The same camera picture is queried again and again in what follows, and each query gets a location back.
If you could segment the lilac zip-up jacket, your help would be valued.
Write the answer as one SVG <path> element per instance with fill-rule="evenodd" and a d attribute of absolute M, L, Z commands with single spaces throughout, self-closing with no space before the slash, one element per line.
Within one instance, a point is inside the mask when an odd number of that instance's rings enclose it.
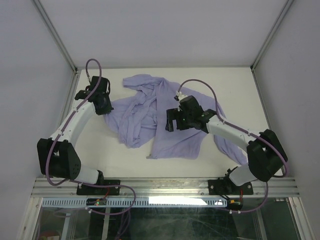
<path fill-rule="evenodd" d="M 199 156 L 206 133 L 194 128 L 169 132 L 165 129 L 168 109 L 178 106 L 174 97 L 180 87 L 163 77 L 138 74 L 122 80 L 124 88 L 135 90 L 131 97 L 112 102 L 113 110 L 104 116 L 107 126 L 117 134 L 120 143 L 139 148 L 150 140 L 151 159 Z"/>

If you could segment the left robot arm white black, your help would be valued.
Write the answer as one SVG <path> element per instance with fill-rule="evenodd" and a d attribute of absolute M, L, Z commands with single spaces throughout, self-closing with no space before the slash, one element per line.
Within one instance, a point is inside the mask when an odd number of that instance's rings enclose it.
<path fill-rule="evenodd" d="M 49 138 L 38 141 L 40 171 L 48 179 L 55 177 L 87 184 L 87 188 L 96 195 L 103 192 L 102 171 L 82 164 L 75 145 L 92 116 L 104 116 L 114 109 L 110 93 L 110 81 L 93 76 L 90 84 L 75 95 L 75 105 L 58 129 Z"/>

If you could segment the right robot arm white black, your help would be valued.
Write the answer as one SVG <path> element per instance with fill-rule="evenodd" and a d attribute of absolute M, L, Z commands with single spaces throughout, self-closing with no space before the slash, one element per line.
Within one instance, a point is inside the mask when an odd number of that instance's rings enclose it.
<path fill-rule="evenodd" d="M 267 183 L 278 170 L 288 168 L 288 157 L 272 130 L 252 132 L 239 127 L 223 119 L 218 109 L 203 110 L 192 95 L 177 96 L 175 99 L 178 107 L 166 111 L 166 131 L 194 128 L 223 137 L 246 152 L 248 162 L 226 175 L 223 182 L 226 192 L 234 194 L 242 185 L 255 180 Z"/>

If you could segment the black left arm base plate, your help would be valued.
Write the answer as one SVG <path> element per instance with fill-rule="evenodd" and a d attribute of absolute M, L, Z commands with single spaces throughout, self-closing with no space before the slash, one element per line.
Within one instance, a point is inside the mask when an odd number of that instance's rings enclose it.
<path fill-rule="evenodd" d="M 119 179 L 104 179 L 102 186 L 92 187 L 88 185 L 81 185 L 77 187 L 76 194 L 78 196 L 119 196 L 120 185 Z"/>

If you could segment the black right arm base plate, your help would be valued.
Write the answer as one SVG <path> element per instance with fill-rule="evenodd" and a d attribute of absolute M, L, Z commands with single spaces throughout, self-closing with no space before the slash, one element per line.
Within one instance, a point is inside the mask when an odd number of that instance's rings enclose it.
<path fill-rule="evenodd" d="M 208 191 L 209 195 L 245 195 L 251 196 L 254 194 L 253 186 L 250 182 L 237 186 L 228 178 L 209 179 Z"/>

